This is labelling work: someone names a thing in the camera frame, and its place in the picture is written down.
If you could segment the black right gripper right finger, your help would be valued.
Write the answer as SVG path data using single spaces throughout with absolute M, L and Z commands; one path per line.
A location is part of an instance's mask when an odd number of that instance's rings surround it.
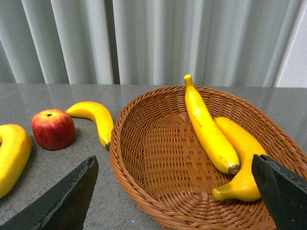
M 252 175 L 279 230 L 307 228 L 307 180 L 266 155 L 254 155 Z

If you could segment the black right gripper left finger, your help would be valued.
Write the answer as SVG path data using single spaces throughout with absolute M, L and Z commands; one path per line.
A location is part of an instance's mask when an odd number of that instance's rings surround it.
M 2 230 L 82 230 L 97 180 L 96 156 L 87 158 Z

